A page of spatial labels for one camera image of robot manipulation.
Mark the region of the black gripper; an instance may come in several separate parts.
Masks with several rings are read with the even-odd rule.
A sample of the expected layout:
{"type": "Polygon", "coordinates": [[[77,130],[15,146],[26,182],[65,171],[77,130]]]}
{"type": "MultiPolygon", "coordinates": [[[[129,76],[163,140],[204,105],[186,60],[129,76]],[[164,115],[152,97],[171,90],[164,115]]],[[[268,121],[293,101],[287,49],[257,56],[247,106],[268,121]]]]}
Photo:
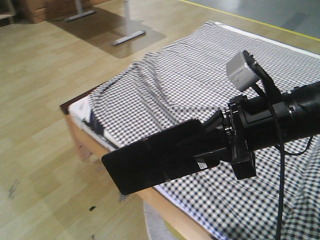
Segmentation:
{"type": "Polygon", "coordinates": [[[217,110],[203,124],[203,131],[180,141],[176,147],[189,157],[229,160],[237,180],[257,175],[255,151],[280,144],[275,120],[267,101],[257,96],[230,99],[223,114],[217,110]]]}

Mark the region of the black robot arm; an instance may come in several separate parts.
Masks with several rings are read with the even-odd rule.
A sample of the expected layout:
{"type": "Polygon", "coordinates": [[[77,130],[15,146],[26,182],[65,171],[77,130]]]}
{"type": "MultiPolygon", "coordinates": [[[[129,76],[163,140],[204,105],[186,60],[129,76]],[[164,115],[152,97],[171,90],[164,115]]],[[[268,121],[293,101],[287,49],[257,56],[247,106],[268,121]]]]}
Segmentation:
{"type": "Polygon", "coordinates": [[[230,163],[238,180],[255,177],[255,150],[320,133],[319,82],[283,93],[272,106],[278,123],[268,108],[269,101],[268,97],[238,95],[230,99],[225,112],[215,112],[200,132],[177,147],[208,164],[230,163]]]}

